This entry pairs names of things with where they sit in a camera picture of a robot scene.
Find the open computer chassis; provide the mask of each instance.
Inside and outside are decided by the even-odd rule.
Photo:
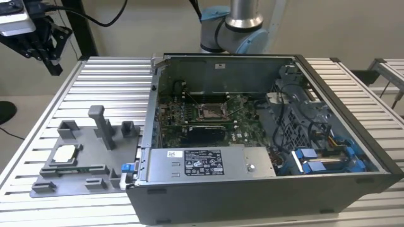
[[[165,54],[138,161],[149,225],[337,213],[402,177],[300,55]]]

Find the power supply label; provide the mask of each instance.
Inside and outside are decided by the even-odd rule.
[[[220,150],[185,150],[184,163],[186,176],[224,175]]]

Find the black cable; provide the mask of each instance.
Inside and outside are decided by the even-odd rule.
[[[393,103],[392,103],[392,110],[393,110],[393,108],[396,107],[397,102],[398,102],[398,100],[394,100],[394,101],[393,101]]]
[[[64,25],[65,27],[68,27],[66,24],[65,24],[65,22],[64,22],[64,19],[62,19],[62,16],[61,16],[61,13],[60,13],[58,10],[57,10],[57,13],[58,13],[58,16],[60,16],[62,25]],[[70,39],[69,39],[69,43],[70,43],[70,48],[73,49],[73,52],[74,52],[74,55],[76,55],[76,60],[78,60],[78,54],[77,54],[77,52],[76,52],[76,48],[74,48],[74,46],[73,46],[73,43],[70,42]]]
[[[94,22],[97,25],[100,25],[101,27],[109,27],[110,25],[114,24],[114,22],[118,20],[124,10],[125,10],[125,7],[126,7],[126,4],[128,4],[128,0],[124,1],[124,5],[121,6],[121,9],[118,11],[118,14],[116,15],[116,17],[110,20],[109,23],[106,24],[102,24],[101,22],[98,22],[96,19],[93,19],[89,15],[86,14],[82,14],[80,12],[76,11],[76,9],[73,8],[68,8],[68,7],[64,7],[64,6],[49,6],[48,10],[46,11],[56,11],[56,10],[64,10],[66,12],[70,12],[81,17],[84,17],[85,19],[90,20],[92,22]]]
[[[198,6],[198,3],[197,3],[197,0],[188,0],[193,9],[194,9],[194,12],[197,14],[197,18],[200,19],[201,21],[201,17],[202,17],[202,13],[201,13],[201,10],[200,10],[200,6]]]
[[[14,137],[14,138],[18,138],[20,140],[24,140],[24,139],[25,139],[25,138],[20,137],[20,136],[16,136],[16,135],[10,134],[10,133],[9,133],[4,128],[1,128],[1,127],[0,127],[0,130],[1,130],[2,132],[5,132],[6,135],[9,135],[9,136],[12,136],[12,137]]]
[[[386,87],[389,86],[389,84],[390,84],[390,82],[386,83],[386,85],[385,85],[385,87],[384,87],[384,89],[382,89],[382,91],[381,91],[381,94],[380,94],[378,98],[381,98],[381,96],[384,95],[385,89],[386,89]]]

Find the metal panel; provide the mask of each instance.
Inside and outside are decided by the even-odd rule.
[[[329,59],[309,59],[309,62],[337,96],[344,100],[348,109],[357,118],[362,118],[360,122],[376,141],[386,148],[397,165],[404,168],[404,143],[401,142],[404,126],[397,115],[380,102],[380,99],[374,98],[372,92],[340,63],[332,62]],[[90,105],[102,104],[106,108],[105,115],[109,116],[113,124],[118,124],[122,120],[134,120],[134,124],[142,127],[146,100],[134,95],[148,93],[150,77],[145,77],[149,74],[141,71],[150,72],[150,69],[142,66],[149,64],[149,59],[92,57],[85,62],[85,69],[81,73],[70,75],[53,99],[54,104],[46,109],[44,117],[28,135],[26,142],[21,145],[20,152],[13,157],[14,168],[6,169],[10,174],[0,189],[1,226],[142,226],[125,193],[32,199],[28,191],[36,180],[38,169],[48,158],[49,147],[57,137],[54,127],[61,119],[74,119],[78,125],[93,125],[92,120],[85,117],[85,112]],[[129,95],[130,98],[122,100],[125,95]],[[404,181],[396,183],[386,192],[364,196],[338,215],[322,214],[194,223],[194,225],[209,227],[402,226],[402,198]]]

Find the screw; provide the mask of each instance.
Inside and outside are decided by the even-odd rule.
[[[246,170],[248,172],[253,172],[254,171],[254,165],[253,164],[246,164]]]

